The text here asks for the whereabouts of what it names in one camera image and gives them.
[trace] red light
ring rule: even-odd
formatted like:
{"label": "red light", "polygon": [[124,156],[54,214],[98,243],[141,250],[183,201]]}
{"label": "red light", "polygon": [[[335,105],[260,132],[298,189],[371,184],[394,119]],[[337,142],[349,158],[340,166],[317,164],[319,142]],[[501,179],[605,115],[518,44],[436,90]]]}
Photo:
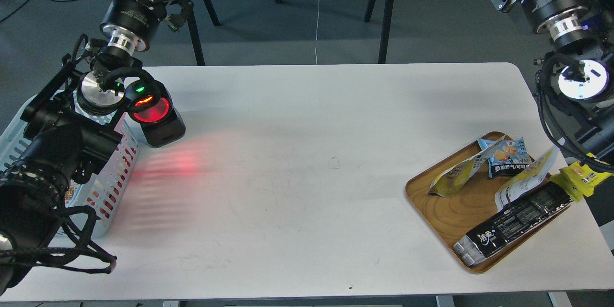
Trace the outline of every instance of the red light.
{"label": "red light", "polygon": [[132,115],[137,121],[140,121],[140,122],[145,122],[145,123],[156,122],[166,117],[170,109],[171,109],[171,104],[169,103],[167,99],[162,97],[160,99],[160,102],[158,102],[158,104],[156,104],[155,106],[152,106],[151,108],[144,110],[143,112],[134,113]]}
{"label": "red light", "polygon": [[152,99],[154,99],[154,97],[153,97],[153,96],[150,96],[150,97],[144,98],[144,99],[142,99],[142,100],[140,100],[140,101],[137,101],[137,102],[136,102],[136,104],[134,104],[134,105],[135,105],[135,106],[142,106],[142,105],[144,105],[144,104],[146,104],[146,103],[151,102],[151,100],[152,100]]}

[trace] plastic basket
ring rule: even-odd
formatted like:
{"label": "plastic basket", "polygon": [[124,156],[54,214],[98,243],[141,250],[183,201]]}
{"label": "plastic basket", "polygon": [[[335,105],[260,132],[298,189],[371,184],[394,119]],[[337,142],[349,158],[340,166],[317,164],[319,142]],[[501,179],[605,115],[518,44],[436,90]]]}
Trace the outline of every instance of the plastic basket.
{"label": "plastic basket", "polygon": [[[0,136],[0,164],[2,164],[0,170],[8,168],[14,161],[17,161],[31,143],[24,138],[27,123],[19,119],[30,101],[31,99],[24,103]],[[105,117],[88,115],[78,106],[77,112],[101,124],[111,119],[111,115]],[[125,114],[115,130],[123,135],[121,143],[117,145],[116,151],[113,152],[100,174],[93,174],[84,185],[71,181],[71,186],[64,197],[66,207],[89,205],[94,208],[99,219],[96,221],[92,237],[99,237],[109,230],[140,152],[136,138],[125,121]],[[86,215],[74,215],[71,219],[81,228],[85,224]],[[61,230],[58,234],[65,236]]]}

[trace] white table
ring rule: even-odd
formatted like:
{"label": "white table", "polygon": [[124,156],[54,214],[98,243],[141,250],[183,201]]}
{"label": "white table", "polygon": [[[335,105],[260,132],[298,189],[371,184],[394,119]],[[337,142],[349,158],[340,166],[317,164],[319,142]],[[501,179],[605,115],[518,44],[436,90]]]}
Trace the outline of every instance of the white table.
{"label": "white table", "polygon": [[147,70],[188,130],[142,151],[97,241],[116,270],[35,268],[1,301],[614,288],[585,202],[472,274],[405,197],[409,179],[491,130],[534,155],[551,146],[511,64]]}

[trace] white cable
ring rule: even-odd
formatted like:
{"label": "white cable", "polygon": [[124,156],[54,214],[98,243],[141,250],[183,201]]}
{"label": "white cable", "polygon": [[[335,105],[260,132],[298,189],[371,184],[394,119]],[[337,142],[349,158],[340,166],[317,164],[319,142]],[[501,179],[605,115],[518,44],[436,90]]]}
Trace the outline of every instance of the white cable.
{"label": "white cable", "polygon": [[318,0],[318,19],[316,20],[316,65],[318,64],[318,27],[320,27],[320,0]]}

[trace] wooden tray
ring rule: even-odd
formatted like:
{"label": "wooden tray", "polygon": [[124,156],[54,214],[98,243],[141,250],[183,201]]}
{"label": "wooden tray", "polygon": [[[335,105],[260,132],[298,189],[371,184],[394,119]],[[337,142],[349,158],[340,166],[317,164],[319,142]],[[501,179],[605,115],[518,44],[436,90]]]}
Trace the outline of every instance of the wooden tray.
{"label": "wooden tray", "polygon": [[[504,133],[490,132],[482,138],[496,141],[501,136],[504,136]],[[505,135],[505,137],[506,140],[511,140],[509,136]],[[488,163],[484,163],[480,170],[470,178],[469,182],[467,182],[457,195],[451,198],[443,198],[437,195],[430,196],[427,193],[430,183],[437,174],[467,160],[467,158],[470,158],[480,151],[478,141],[474,141],[455,154],[452,154],[452,156],[447,159],[428,168],[415,178],[412,178],[412,180],[409,180],[405,185],[405,192],[413,206],[416,207],[428,224],[430,224],[435,233],[449,248],[452,255],[458,259],[459,263],[474,273],[483,273],[492,268],[497,262],[535,234],[536,231],[561,214],[558,213],[547,222],[535,228],[535,230],[531,231],[528,235],[505,246],[503,250],[486,261],[471,267],[465,265],[454,250],[452,250],[452,246],[454,246],[456,241],[463,237],[467,231],[470,231],[473,227],[497,213],[497,206],[494,200],[495,192],[511,177],[489,178]]]}

